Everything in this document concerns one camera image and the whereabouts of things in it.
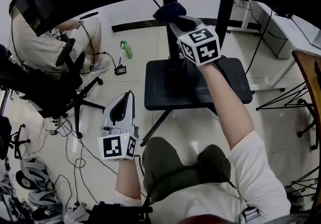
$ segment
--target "beige pants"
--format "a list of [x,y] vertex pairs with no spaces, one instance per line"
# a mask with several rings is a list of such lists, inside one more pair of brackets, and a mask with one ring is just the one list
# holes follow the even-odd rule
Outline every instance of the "beige pants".
[[[88,32],[91,39],[93,39],[94,36],[100,31],[100,26],[101,26],[100,21],[96,17],[91,17],[91,18],[87,19],[86,21],[83,22],[83,25],[84,25],[84,27],[85,27],[86,31]],[[75,44],[72,48],[71,54],[70,54],[73,61],[75,61],[83,51],[92,52],[89,38],[88,38],[86,31],[81,26],[71,33],[70,38],[76,39],[76,42],[75,42]],[[89,67],[90,62],[91,62],[91,57],[92,57],[91,55],[86,54],[86,59],[85,59],[85,63],[84,63],[85,67]]]

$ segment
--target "white desk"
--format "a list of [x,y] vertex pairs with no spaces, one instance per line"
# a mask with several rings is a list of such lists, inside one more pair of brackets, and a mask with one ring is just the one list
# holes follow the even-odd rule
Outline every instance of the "white desk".
[[[256,2],[268,15],[271,14],[271,8],[266,4]],[[278,27],[285,34],[294,50],[306,52],[316,56],[321,56],[321,49],[313,46],[306,39],[300,28],[295,24],[292,19],[287,19],[278,16],[273,12],[271,19],[278,25]],[[250,85],[252,91],[273,90],[273,89],[285,89],[287,88],[284,82],[281,82],[282,78],[290,71],[294,66],[295,59],[291,55],[286,64],[280,69],[275,77],[266,85]]]

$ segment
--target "black baseboard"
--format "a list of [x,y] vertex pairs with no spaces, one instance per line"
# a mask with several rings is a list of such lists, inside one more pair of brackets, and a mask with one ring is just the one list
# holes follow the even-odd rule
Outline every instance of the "black baseboard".
[[[209,19],[209,18],[200,18],[200,19],[204,22],[205,25],[212,25],[212,26],[215,26],[217,21],[217,19]],[[111,28],[113,32],[120,32],[120,31],[132,30],[132,29],[161,27],[165,25],[166,24],[164,22],[160,22],[157,20],[150,20],[150,21],[138,21],[138,22],[120,24],[120,25],[112,26]],[[230,20],[229,27],[240,28],[242,27],[242,21]],[[260,25],[256,23],[249,23],[247,28],[259,30]]]

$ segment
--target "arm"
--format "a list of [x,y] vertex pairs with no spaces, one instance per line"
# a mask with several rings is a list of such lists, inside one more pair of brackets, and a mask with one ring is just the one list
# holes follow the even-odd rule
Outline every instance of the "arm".
[[63,22],[62,24],[59,24],[56,28],[62,31],[69,31],[69,30],[77,29],[80,26],[81,24],[78,21],[68,20]]
[[116,191],[127,197],[140,200],[140,183],[135,160],[119,162]]
[[235,168],[240,195],[248,206],[259,210],[263,222],[289,214],[285,190],[268,164],[264,143],[254,132],[245,106],[214,65],[203,65],[199,69],[231,148],[229,160]]
[[232,149],[254,130],[252,119],[244,104],[213,64],[199,66],[199,70],[204,75],[223,133]]

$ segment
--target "white sneaker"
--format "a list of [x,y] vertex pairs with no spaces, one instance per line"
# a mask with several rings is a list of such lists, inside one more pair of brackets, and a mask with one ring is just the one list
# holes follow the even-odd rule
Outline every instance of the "white sneaker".
[[109,69],[109,61],[107,57],[104,57],[97,66],[91,69],[90,74],[94,76],[98,76],[101,73],[106,72]]

